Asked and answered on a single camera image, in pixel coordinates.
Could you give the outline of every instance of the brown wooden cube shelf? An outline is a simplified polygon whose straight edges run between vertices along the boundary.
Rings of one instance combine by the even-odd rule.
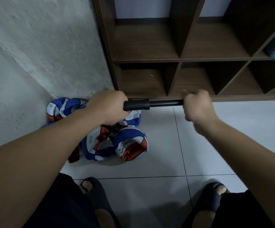
[[[172,0],[169,17],[117,19],[114,0],[94,0],[116,90],[176,99],[205,89],[213,101],[275,100],[275,0],[231,0],[222,17],[205,0]]]

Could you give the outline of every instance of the hand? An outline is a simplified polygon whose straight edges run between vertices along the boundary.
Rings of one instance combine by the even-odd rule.
[[[185,90],[181,96],[184,100],[185,119],[193,122],[197,133],[204,136],[206,130],[220,121],[206,90],[197,90],[193,93]]]
[[[86,109],[96,112],[103,125],[113,125],[129,115],[129,112],[123,111],[124,101],[127,100],[122,91],[101,91],[92,96]]]

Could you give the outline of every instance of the black pipe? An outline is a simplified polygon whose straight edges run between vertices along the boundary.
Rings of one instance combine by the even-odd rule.
[[[183,99],[180,100],[167,100],[167,101],[149,101],[149,99],[145,100],[137,100],[137,101],[125,101],[124,102],[124,111],[130,110],[149,110],[150,107],[159,107],[159,106],[177,106],[183,105]]]

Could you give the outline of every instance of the floor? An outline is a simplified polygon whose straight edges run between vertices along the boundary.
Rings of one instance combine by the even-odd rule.
[[[223,121],[275,152],[275,101],[217,102],[214,107]],[[139,128],[148,138],[149,151],[135,160],[81,158],[61,171],[77,184],[89,176],[100,179],[123,227],[180,227],[202,187],[214,179],[231,192],[247,189],[185,121],[181,106],[142,111]]]

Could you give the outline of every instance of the tile grout line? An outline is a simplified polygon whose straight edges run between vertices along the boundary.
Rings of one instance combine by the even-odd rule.
[[[154,176],[154,177],[193,177],[193,176],[220,176],[220,175],[236,175],[236,174],[207,174],[207,175],[179,175],[179,176]],[[130,179],[130,178],[151,178],[151,177],[109,177],[109,178],[97,178],[102,179]]]
[[[175,117],[175,125],[176,125],[176,130],[178,132],[178,124],[176,122],[176,117]],[[182,151],[182,146],[181,146],[181,140],[180,140],[180,135],[178,133],[178,141],[180,143],[180,148],[181,148],[181,153],[182,153],[182,159],[183,159],[183,165],[184,165],[184,170],[185,170],[185,175],[186,175],[186,181],[187,181],[187,186],[188,186],[188,192],[189,192],[189,197],[190,197],[190,203],[191,203],[191,208],[193,208],[193,201],[191,199],[191,194],[190,194],[190,189],[189,189],[189,184],[188,184],[188,179],[187,179],[187,173],[186,173],[186,168],[185,168],[185,162],[184,162],[184,157],[183,157],[183,151]]]

